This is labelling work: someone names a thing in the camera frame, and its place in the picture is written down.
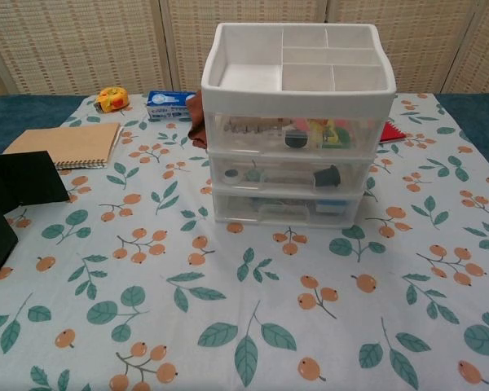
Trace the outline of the clear drawer with yellow toy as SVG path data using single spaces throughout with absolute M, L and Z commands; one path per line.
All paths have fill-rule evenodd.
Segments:
M 207 116 L 206 136 L 208 146 L 233 152 L 280 152 L 280 151 L 309 151 L 330 153 L 358 151 L 361 154 L 372 152 L 379 143 L 385 121 L 380 118 L 305 118 L 305 117 L 261 117 L 289 118 L 292 120 L 286 126 L 238 126 L 229 123 L 229 115 L 210 114 Z M 311 132 L 306 121 L 308 119 L 332 119 L 336 127 L 342 127 L 350 132 L 350 148 L 335 148 L 332 145 L 317 146 L 312 140 Z M 304 148 L 293 149 L 284 142 L 285 133 L 289 130 L 305 131 L 308 136 Z

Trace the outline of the little yellow toy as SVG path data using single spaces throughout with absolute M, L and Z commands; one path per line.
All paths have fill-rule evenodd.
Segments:
M 333 145 L 339 142 L 339 137 L 332 119 L 308 119 L 312 140 L 317 146 Z

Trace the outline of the clear drawer with blue item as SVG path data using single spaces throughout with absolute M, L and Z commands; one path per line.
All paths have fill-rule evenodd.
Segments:
M 215 191 L 214 216 L 221 222 L 347 228 L 355 221 L 362 197 L 361 192 L 307 198 Z

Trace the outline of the white drawer organizer box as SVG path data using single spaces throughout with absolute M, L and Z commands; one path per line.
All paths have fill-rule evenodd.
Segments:
M 205 128 L 210 114 L 253 117 L 380 118 L 386 123 L 396 84 L 377 28 L 372 24 L 221 23 L 201 80 Z M 233 152 L 266 158 L 356 159 L 373 163 L 372 152 Z M 236 189 L 253 196 L 344 196 L 358 191 Z

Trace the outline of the black power adapter box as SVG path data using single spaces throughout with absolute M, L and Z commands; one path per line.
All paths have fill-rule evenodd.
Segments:
M 0 269 L 18 242 L 5 215 L 24 205 L 68 200 L 48 152 L 0 155 Z

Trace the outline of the teal small item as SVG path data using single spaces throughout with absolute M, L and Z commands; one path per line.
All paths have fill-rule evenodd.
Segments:
M 267 170 L 252 160 L 252 166 L 244 173 L 244 179 L 247 182 L 262 183 L 265 182 L 266 178 Z

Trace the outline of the black round disc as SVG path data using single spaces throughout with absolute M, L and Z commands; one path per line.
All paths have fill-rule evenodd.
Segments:
M 304 148 L 307 145 L 308 136 L 305 131 L 289 130 L 285 133 L 285 144 L 293 149 Z

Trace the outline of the wooden stick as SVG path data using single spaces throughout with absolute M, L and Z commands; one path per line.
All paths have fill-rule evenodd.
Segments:
M 238 126 L 286 126 L 292 123 L 289 118 L 261 118 L 261 117 L 245 117 L 231 116 L 229 123 Z

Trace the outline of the black cup shaped item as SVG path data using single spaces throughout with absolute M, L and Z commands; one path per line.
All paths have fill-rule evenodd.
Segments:
M 314 171 L 313 177 L 316 188 L 338 187 L 341 184 L 341 175 L 335 165 L 330 165 L 326 169 Z

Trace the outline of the brown cloth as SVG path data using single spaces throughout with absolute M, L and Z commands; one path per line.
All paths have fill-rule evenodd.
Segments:
M 206 150 L 207 136 L 201 90 L 198 90 L 192 98 L 188 99 L 186 105 L 190 118 L 192 119 L 192 126 L 188 132 L 188 137 L 192 140 L 194 147 Z

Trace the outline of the floral fruit print tablecloth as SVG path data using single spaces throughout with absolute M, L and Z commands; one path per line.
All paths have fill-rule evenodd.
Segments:
M 0 98 L 22 130 L 118 121 L 67 203 L 19 207 L 0 391 L 489 391 L 489 94 L 400 94 L 345 230 L 215 221 L 187 120 L 144 94 Z

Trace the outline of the blue and white box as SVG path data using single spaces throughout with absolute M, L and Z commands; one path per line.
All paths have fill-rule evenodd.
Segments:
M 149 119 L 160 121 L 189 118 L 187 101 L 194 96 L 193 92 L 150 91 L 146 102 Z

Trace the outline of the red spiral notebook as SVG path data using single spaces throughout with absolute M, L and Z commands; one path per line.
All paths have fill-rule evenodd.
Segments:
M 406 134 L 402 132 L 392 122 L 387 121 L 382 130 L 380 143 L 393 143 L 398 142 L 406 138 Z

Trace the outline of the yellow tape measure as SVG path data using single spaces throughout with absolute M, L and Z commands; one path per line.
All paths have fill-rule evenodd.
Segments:
M 129 105 L 129 94 L 125 88 L 119 86 L 102 89 L 95 99 L 97 112 L 110 113 L 120 111 Z

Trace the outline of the woven folding screen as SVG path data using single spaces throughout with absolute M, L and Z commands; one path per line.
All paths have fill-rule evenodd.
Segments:
M 398 91 L 489 93 L 489 0 L 0 0 L 0 94 L 197 90 L 222 22 L 374 24 Z

